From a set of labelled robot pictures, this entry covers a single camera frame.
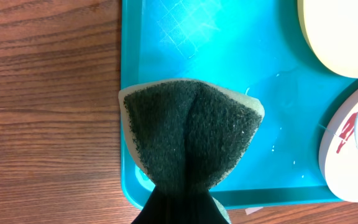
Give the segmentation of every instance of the wooden table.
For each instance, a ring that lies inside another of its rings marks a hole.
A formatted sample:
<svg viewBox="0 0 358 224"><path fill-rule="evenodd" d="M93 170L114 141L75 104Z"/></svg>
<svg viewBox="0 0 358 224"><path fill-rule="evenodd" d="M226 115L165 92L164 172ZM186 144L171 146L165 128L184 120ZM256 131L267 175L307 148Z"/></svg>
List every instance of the wooden table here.
<svg viewBox="0 0 358 224"><path fill-rule="evenodd" d="M121 2L0 0L0 223L130 223L117 92ZM358 223L358 204L230 211L233 223Z"/></svg>

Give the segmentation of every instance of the blue tray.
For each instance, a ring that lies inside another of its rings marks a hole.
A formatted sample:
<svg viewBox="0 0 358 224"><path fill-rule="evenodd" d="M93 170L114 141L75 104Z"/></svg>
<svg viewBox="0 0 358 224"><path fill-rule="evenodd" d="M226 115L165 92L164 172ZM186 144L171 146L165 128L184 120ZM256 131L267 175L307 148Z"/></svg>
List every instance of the blue tray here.
<svg viewBox="0 0 358 224"><path fill-rule="evenodd" d="M121 87L188 77L265 107L248 151L212 196L226 208L340 201L318 167L326 126L358 80L325 68L304 40L295 0L123 0ZM121 136L121 183L142 208L153 183Z"/></svg>

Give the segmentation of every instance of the dark green abrasive surface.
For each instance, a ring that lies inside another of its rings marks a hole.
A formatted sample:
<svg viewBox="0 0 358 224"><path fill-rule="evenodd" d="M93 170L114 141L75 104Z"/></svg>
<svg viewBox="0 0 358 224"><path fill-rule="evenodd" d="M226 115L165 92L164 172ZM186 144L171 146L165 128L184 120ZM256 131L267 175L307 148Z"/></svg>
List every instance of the dark green abrasive surface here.
<svg viewBox="0 0 358 224"><path fill-rule="evenodd" d="M201 82L174 81L124 98L140 161L165 194L204 192L234 168L262 122Z"/></svg>

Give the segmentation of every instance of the sponge edge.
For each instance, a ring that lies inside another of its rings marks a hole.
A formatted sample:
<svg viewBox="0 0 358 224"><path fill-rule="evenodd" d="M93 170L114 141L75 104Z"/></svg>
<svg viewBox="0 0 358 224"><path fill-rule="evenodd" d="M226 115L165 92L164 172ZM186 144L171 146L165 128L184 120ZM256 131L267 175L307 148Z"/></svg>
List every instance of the sponge edge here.
<svg viewBox="0 0 358 224"><path fill-rule="evenodd" d="M193 82L201 82L204 84L207 84L215 89L217 89L218 91L220 91L221 93L224 93L225 95L227 95L228 97L230 97L231 99L235 100L236 102L242 104L242 105L246 105L246 107L254 110L257 114L259 114L262 119L265 115L265 110L264 107L262 106L262 104L260 103L260 101L256 98L244 95L242 93L239 92L235 92L232 90L228 90L225 88L222 88L220 86L211 84L211 83L207 83L207 82L203 82L200 80L194 80L194 79L187 79L187 78L176 78L176 79L169 79L169 80L162 80L159 82L152 82L152 83L144 83L144 84L140 84L140 85L134 85L134 86L130 86L128 88L125 88L123 90L121 90L118 94L118 98L119 98L119 105L120 105L120 109L121 109L121 119L122 119L122 125L123 125L123 130L124 130L124 138L127 144L127 148L129 153L131 154L135 164L147 175L149 176L147 169L145 169L145 167L143 166L143 164L140 161L140 156L139 153L137 151L137 146L134 142L135 136L134 133L132 133L131 129L130 129L130 119L129 119L129 114L126 111L126 108L124 106L124 98L127 95L130 95L131 93L138 91L138 90L143 90L145 88L148 87L152 87L155 85L159 85L161 83L166 83L166 82L175 82L175 81L193 81ZM220 181L222 181L232 170L229 170L228 172L226 172L222 179Z"/></svg>

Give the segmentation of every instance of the scrub sponge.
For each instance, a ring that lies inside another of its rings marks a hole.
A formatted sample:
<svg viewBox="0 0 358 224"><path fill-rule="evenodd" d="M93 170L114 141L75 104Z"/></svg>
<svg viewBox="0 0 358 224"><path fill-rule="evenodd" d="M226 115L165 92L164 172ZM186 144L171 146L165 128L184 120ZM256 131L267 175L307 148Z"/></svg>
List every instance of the scrub sponge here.
<svg viewBox="0 0 358 224"><path fill-rule="evenodd" d="M131 86L119 101L128 150L156 185L134 223L227 223L208 190L248 148L264 117L259 100L176 79Z"/></svg>

